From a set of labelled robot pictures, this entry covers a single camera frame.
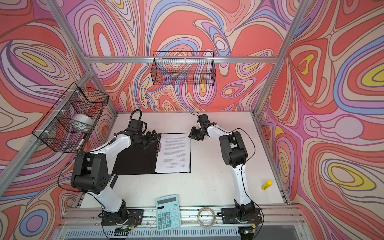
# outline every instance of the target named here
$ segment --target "psychedelic swirl pattern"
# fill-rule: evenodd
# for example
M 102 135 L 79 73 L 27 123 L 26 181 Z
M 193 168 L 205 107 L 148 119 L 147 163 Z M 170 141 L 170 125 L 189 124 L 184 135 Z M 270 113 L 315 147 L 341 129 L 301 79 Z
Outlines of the psychedelic swirl pattern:
M 83 74 L 73 49 L 43 0 L 0 3 L 0 171 L 28 141 L 41 117 Z M 108 135 L 113 114 L 105 109 L 86 149 Z M 0 239 L 49 239 L 77 193 L 57 187 L 73 154 L 41 145 L 0 197 Z M 63 175 L 70 177 L 72 165 Z M 64 177 L 61 185 L 70 188 Z
M 90 56 L 204 50 L 215 56 L 277 56 L 296 5 L 293 0 L 74 0 L 61 9 Z M 216 68 L 215 86 L 153 86 L 151 64 L 93 64 L 117 111 L 253 110 L 271 64 Z
M 315 0 L 258 109 L 313 239 L 384 239 L 384 3 Z

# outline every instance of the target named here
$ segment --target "paper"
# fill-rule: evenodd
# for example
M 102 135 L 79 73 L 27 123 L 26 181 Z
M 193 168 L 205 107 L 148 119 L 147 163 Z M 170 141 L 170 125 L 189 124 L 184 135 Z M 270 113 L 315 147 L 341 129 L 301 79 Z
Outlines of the paper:
M 163 133 L 156 173 L 189 172 L 191 141 L 188 133 Z

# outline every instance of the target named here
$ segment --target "black wire basket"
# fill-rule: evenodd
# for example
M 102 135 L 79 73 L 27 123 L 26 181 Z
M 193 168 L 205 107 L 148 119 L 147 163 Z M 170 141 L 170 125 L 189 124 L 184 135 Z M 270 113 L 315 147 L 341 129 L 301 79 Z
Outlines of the black wire basket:
M 213 51 L 154 51 L 153 58 L 154 85 L 215 85 Z
M 90 87 L 77 87 L 41 134 L 37 135 L 35 130 L 48 113 L 32 134 L 55 152 L 78 153 L 84 149 L 108 100 L 106 93 Z

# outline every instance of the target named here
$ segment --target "yellow cap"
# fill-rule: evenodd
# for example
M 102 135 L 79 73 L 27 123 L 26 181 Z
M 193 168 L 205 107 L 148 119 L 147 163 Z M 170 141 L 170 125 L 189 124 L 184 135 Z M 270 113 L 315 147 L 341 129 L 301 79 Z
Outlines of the yellow cap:
M 272 186 L 272 181 L 271 181 L 271 180 L 268 180 L 268 181 L 264 184 L 264 186 L 262 186 L 262 189 L 265 190 L 265 189 L 269 188 L 270 186 Z

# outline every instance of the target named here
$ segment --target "white tabletop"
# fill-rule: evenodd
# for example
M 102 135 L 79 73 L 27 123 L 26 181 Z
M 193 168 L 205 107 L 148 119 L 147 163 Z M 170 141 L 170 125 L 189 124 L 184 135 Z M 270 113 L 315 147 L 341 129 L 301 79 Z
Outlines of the white tabletop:
M 110 133 L 126 129 L 129 115 L 119 114 Z M 252 138 L 256 154 L 245 165 L 252 200 L 257 204 L 283 203 L 251 113 L 220 112 L 207 115 L 211 122 L 221 128 L 232 131 L 240 127 Z M 190 113 L 143 113 L 141 120 L 148 124 L 147 131 L 183 133 L 190 132 L 197 117 Z M 238 131 L 250 157 L 253 145 L 246 134 Z M 109 173 L 115 160 L 108 162 Z M 219 142 L 206 136 L 204 141 L 191 139 L 191 173 L 121 175 L 113 191 L 126 201 L 128 207 L 153 207 L 157 198 L 172 194 L 178 195 L 180 206 L 233 205 L 235 188 L 229 168 L 221 156 Z M 273 185 L 263 191 L 261 186 L 268 180 L 272 180 Z M 100 204 L 86 194 L 81 207 L 100 207 Z

